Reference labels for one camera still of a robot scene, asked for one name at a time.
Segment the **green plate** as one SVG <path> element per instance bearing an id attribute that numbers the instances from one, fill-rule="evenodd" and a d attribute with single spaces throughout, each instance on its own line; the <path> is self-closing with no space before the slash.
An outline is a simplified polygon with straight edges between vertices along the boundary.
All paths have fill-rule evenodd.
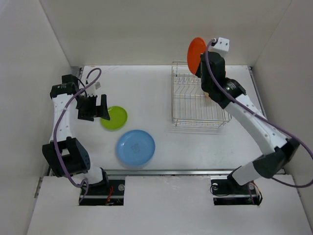
<path id="1" fill-rule="evenodd" d="M 128 114 L 120 106 L 111 106 L 109 109 L 110 120 L 100 119 L 101 126 L 107 130 L 117 130 L 127 122 Z"/>

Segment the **metal wire dish rack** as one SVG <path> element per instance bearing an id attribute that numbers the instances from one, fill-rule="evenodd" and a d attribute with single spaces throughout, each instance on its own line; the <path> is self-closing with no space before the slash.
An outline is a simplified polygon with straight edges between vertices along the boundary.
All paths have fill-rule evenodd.
<path id="1" fill-rule="evenodd" d="M 201 89 L 201 79 L 190 72 L 184 61 L 172 63 L 171 89 L 175 126 L 220 128 L 232 119 Z"/>

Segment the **orange plate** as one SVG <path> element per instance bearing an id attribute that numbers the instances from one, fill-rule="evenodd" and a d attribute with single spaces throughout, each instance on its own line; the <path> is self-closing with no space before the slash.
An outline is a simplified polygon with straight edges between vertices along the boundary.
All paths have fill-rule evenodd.
<path id="1" fill-rule="evenodd" d="M 201 54 L 205 53 L 205 50 L 206 43 L 203 38 L 196 37 L 191 41 L 187 52 L 187 65 L 193 75 L 197 73 L 201 63 Z"/>

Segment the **blue plate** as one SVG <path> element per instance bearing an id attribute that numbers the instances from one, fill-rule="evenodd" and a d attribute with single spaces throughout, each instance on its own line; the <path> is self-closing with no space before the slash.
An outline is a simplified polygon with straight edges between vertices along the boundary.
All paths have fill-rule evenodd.
<path id="1" fill-rule="evenodd" d="M 127 167 L 143 167 L 153 157 L 156 144 L 153 137 L 143 130 L 131 130 L 117 141 L 118 160 Z"/>

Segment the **tan beige plate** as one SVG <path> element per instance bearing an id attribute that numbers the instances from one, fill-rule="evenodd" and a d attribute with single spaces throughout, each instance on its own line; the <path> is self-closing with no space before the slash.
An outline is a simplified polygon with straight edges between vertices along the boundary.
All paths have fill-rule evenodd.
<path id="1" fill-rule="evenodd" d="M 210 98 L 209 93 L 207 93 L 207 92 L 203 92 L 203 93 L 204 93 L 204 95 L 205 95 L 207 98 Z"/>

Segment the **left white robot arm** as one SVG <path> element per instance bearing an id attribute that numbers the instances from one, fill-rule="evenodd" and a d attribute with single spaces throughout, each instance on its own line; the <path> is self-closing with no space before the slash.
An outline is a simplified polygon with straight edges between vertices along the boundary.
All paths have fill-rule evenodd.
<path id="1" fill-rule="evenodd" d="M 42 146 L 42 153 L 56 177 L 76 177 L 77 185 L 104 194 L 110 187 L 108 176 L 103 168 L 91 163 L 87 150 L 74 135 L 74 124 L 77 120 L 110 120 L 107 96 L 101 95 L 97 105 L 97 96 L 80 92 L 79 85 L 76 76 L 67 74 L 62 76 L 61 84 L 52 86 L 53 132 L 49 143 Z"/>

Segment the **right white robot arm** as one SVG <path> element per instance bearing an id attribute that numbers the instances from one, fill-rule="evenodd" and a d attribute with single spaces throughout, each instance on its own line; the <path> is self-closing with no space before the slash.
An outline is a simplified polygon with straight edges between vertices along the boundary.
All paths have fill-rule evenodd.
<path id="1" fill-rule="evenodd" d="M 202 90 L 244 127 L 262 152 L 260 157 L 236 168 L 227 176 L 227 189 L 237 193 L 251 181 L 273 177 L 289 163 L 300 143 L 294 138 L 287 138 L 266 122 L 241 84 L 226 77 L 225 61 L 218 53 L 209 52 L 208 56 L 209 60 L 206 61 L 205 53 L 201 54 L 197 70 Z"/>

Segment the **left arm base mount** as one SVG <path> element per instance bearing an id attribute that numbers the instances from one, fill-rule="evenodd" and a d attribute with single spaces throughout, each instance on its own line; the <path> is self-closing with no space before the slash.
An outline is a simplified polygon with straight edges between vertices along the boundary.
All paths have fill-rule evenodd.
<path id="1" fill-rule="evenodd" d="M 86 196 L 85 189 L 81 190 L 79 206 L 123 206 L 125 180 L 109 180 L 109 186 L 89 186 Z"/>

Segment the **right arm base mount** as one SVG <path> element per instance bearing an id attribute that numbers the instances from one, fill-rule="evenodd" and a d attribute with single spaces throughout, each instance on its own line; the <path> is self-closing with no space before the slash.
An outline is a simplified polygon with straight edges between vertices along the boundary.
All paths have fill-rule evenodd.
<path id="1" fill-rule="evenodd" d="M 254 181 L 240 186 L 227 179 L 211 179 L 210 192 L 215 206 L 260 206 L 263 201 L 263 195 Z"/>

